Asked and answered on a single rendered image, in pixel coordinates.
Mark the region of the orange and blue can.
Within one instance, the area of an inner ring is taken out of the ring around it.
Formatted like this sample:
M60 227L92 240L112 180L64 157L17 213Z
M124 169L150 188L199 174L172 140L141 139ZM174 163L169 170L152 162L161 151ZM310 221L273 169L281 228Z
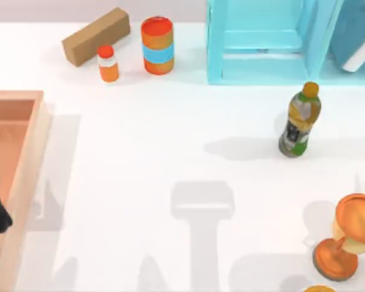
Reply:
M141 24L145 70L154 75L169 73L174 67L173 23L164 16L152 16Z

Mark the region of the small orange bottle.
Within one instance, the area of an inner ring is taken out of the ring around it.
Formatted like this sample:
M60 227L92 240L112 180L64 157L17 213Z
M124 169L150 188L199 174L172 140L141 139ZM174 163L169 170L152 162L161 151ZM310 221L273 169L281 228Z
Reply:
M119 67L111 45L99 46L97 49L97 62L101 79L107 83L116 82L119 78Z

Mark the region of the yellow and green bottle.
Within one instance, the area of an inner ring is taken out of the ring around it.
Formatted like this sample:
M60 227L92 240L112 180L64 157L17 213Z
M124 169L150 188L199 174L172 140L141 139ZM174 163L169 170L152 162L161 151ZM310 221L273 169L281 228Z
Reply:
M279 150L288 158L298 158L307 149L310 131L321 112L318 94L319 85L306 82L289 103L288 119L279 138Z

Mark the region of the light blue rack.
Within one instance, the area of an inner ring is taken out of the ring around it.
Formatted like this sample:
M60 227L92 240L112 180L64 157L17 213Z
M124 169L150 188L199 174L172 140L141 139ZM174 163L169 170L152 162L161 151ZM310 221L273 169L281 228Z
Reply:
M207 0L207 79L224 85L365 85L330 42L344 0Z

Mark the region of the brown cardboard block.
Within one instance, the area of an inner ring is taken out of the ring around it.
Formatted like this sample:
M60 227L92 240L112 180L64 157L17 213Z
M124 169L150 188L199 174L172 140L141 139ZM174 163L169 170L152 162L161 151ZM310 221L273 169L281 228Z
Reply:
M76 67L97 55L102 45L113 45L130 33L126 11L116 7L62 41L66 59Z

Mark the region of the salmon shallow box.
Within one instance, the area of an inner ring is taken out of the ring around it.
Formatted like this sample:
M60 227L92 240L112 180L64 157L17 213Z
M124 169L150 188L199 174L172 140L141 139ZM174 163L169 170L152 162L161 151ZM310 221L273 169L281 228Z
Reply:
M0 292L16 283L50 124L42 91L0 91L0 198L13 220L0 234Z

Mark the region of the orange trophy cup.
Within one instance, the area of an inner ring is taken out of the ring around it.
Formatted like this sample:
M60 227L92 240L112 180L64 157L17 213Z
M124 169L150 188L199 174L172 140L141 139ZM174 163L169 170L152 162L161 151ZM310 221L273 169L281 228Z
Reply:
M332 236L313 251L313 263L325 278L342 282L358 268L358 255L365 253L365 194L353 193L337 204Z

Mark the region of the orange round object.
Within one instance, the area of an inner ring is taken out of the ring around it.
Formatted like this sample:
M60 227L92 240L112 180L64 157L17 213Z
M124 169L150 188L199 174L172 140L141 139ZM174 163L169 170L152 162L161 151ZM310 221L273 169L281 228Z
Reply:
M303 292L336 292L333 288L325 285L313 285L306 288Z

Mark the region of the blue book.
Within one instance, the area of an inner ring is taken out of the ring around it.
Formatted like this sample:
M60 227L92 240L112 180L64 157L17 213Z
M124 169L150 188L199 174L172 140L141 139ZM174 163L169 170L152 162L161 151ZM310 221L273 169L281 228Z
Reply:
M330 47L336 65L346 72L365 64L365 0L344 0Z

